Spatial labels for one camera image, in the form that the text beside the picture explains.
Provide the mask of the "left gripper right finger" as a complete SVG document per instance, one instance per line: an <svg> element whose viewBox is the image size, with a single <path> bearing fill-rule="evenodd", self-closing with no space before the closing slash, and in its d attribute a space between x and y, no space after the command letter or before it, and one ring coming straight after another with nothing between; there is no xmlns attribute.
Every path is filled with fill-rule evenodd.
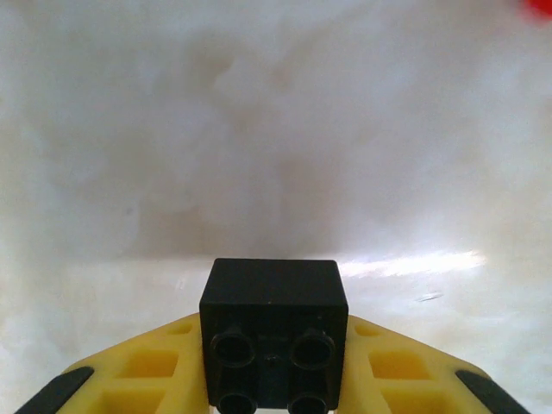
<svg viewBox="0 0 552 414"><path fill-rule="evenodd" d="M359 317L348 318L341 413L526 413L485 371Z"/></svg>

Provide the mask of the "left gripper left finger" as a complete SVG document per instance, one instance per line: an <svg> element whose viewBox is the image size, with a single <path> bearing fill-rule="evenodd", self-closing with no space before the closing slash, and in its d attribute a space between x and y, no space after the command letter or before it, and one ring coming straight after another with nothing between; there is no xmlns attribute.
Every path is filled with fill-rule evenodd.
<svg viewBox="0 0 552 414"><path fill-rule="evenodd" d="M69 366L19 413L212 413L199 315L192 314Z"/></svg>

